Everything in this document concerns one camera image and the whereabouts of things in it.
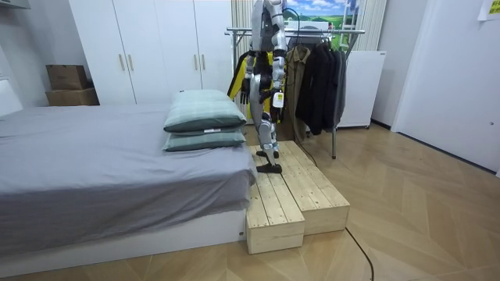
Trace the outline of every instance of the parquet floor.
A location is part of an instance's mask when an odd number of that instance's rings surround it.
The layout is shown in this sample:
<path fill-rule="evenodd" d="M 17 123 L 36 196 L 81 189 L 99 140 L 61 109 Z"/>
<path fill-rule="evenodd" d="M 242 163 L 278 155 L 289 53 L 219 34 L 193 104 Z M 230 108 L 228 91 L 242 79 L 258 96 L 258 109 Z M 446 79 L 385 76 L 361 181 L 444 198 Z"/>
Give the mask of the parquet floor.
<path fill-rule="evenodd" d="M 348 228 L 376 281 L 500 280 L 499 178 L 375 125 L 340 130 L 337 160 L 330 142 L 322 134 L 304 147 L 351 203 Z M 286 251 L 248 255 L 233 243 L 8 280 L 368 281 L 370 267 L 336 232 Z"/>

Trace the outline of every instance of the white cabinet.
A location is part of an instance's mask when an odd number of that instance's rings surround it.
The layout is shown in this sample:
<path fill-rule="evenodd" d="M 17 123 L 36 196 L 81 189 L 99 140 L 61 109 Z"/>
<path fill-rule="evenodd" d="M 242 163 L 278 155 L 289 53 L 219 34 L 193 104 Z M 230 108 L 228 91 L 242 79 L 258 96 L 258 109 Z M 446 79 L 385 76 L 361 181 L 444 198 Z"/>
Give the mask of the white cabinet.
<path fill-rule="evenodd" d="M 229 88 L 229 0 L 70 4 L 102 105 L 165 102 L 182 90 Z"/>
<path fill-rule="evenodd" d="M 111 0 L 71 0 L 73 17 L 101 105 L 134 104 L 120 29 Z"/>
<path fill-rule="evenodd" d="M 155 4 L 169 89 L 201 89 L 193 1 L 156 0 Z"/>
<path fill-rule="evenodd" d="M 226 93 L 233 78 L 233 49 L 224 35 L 231 25 L 230 2 L 195 0 L 195 13 L 203 88 Z"/>
<path fill-rule="evenodd" d="M 353 51 L 347 61 L 345 108 L 339 127 L 369 126 L 386 52 Z"/>
<path fill-rule="evenodd" d="M 138 104 L 167 101 L 168 88 L 152 0 L 113 0 Z"/>

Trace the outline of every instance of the white wardrobe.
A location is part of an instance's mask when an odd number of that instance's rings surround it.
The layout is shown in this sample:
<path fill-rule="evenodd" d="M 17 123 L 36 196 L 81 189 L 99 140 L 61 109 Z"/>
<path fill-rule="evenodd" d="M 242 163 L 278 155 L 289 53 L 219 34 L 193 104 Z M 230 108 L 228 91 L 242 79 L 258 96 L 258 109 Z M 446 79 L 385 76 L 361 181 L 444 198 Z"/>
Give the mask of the white wardrobe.
<path fill-rule="evenodd" d="M 162 103 L 182 90 L 226 92 L 230 0 L 70 0 L 101 105 Z"/>

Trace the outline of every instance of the cardboard box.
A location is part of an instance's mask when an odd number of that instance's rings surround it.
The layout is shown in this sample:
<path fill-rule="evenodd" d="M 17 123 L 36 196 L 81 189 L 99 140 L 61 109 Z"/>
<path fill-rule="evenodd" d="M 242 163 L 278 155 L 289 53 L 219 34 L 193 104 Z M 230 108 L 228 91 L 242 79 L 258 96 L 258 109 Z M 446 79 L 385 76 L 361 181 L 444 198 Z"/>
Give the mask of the cardboard box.
<path fill-rule="evenodd" d="M 48 91 L 45 94 L 50 106 L 99 105 L 97 93 L 94 88 L 84 90 L 55 90 Z"/>
<path fill-rule="evenodd" d="M 83 90 L 87 87 L 87 75 L 83 66 L 47 65 L 52 90 Z"/>

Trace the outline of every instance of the wooden step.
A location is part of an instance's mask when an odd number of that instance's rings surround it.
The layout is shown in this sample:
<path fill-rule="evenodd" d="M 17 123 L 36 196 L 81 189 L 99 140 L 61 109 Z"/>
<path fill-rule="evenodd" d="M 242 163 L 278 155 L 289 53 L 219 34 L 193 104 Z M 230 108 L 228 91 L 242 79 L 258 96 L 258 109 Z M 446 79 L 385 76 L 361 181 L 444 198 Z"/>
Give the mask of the wooden step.
<path fill-rule="evenodd" d="M 277 161 L 304 215 L 305 235 L 344 229 L 349 203 L 294 141 L 280 142 L 280 158 Z"/>
<path fill-rule="evenodd" d="M 250 151 L 256 165 L 266 162 L 255 155 L 257 147 Z M 250 196 L 246 219 L 249 254 L 302 246 L 305 219 L 281 175 L 260 173 Z"/>

